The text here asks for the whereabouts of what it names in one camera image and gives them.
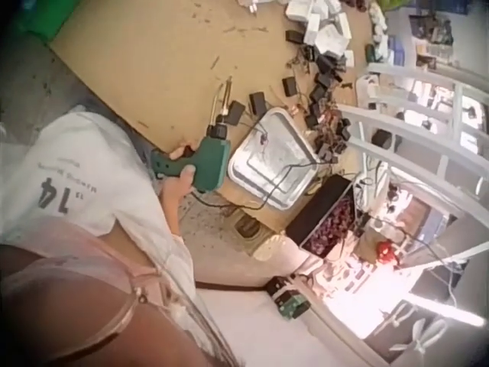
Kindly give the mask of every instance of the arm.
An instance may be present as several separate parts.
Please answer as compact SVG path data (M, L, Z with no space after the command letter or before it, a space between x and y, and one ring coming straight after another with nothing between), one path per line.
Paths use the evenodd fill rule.
M182 199L192 190L194 166L186 166L180 177L168 177L163 182L160 193L160 203L167 219L168 227L174 235L180 236L178 223L178 206Z
M178 206L180 204L179 200L175 200L174 198L169 197L161 197L160 202L165 218L167 219L167 224L170 228L170 231L174 235L181 236L180 224L178 223Z

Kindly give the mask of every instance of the white shirt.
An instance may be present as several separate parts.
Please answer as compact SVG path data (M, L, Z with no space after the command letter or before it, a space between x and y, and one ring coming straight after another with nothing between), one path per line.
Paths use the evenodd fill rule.
M117 125L74 112L49 124L12 170L3 167L7 150L3 144L2 236L40 216L62 216L95 236L118 220L138 248L195 297L190 253L171 234L147 168Z

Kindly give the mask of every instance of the soldering gun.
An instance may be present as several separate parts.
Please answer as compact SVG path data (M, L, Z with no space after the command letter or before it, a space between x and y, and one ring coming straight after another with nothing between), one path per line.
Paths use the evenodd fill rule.
M225 84L222 108L217 117L215 117L215 107L222 85L215 94L206 136L200 142L200 146L196 151L186 148L184 155L175 161L158 150L151 153L151 168L156 175L163 174L165 176L178 177L182 169L186 165L191 164L196 168L193 186L199 192L208 192L220 188L224 182L230 152L225 117L228 114L231 85L232 80L229 78Z

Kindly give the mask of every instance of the finger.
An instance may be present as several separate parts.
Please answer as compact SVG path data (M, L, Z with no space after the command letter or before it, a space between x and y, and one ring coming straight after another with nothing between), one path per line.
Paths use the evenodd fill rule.
M186 187L191 187L195 173L196 166L193 166L191 164L185 166L180 173L180 180L182 181L182 185Z
M185 145L181 145L179 146L177 149L175 149L174 151L172 151L170 154L169 154L169 157L172 161L180 158L182 155L183 155L183 152L185 151Z

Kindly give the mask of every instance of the workbench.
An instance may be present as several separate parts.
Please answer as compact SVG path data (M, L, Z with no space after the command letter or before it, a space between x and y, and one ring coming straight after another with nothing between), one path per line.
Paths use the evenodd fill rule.
M368 13L343 5L353 39L353 82L366 67L364 47L371 41ZM292 76L286 63L297 46L285 41L288 21L277 3L260 5L251 15L235 0L83 0L50 45L66 65L109 107L162 151L206 133L212 98L220 83L232 76L232 100L247 105L250 93L263 91L274 106L293 105L281 80ZM303 93L310 93L316 69L296 69ZM337 103L356 106L353 89L336 88ZM306 132L302 116L297 127ZM228 128L234 151L250 128ZM358 172L352 149L342 155L338 169ZM260 200L226 178L219 193L231 203L259 206ZM245 211L280 232L303 208L305 197L281 212L269 206Z

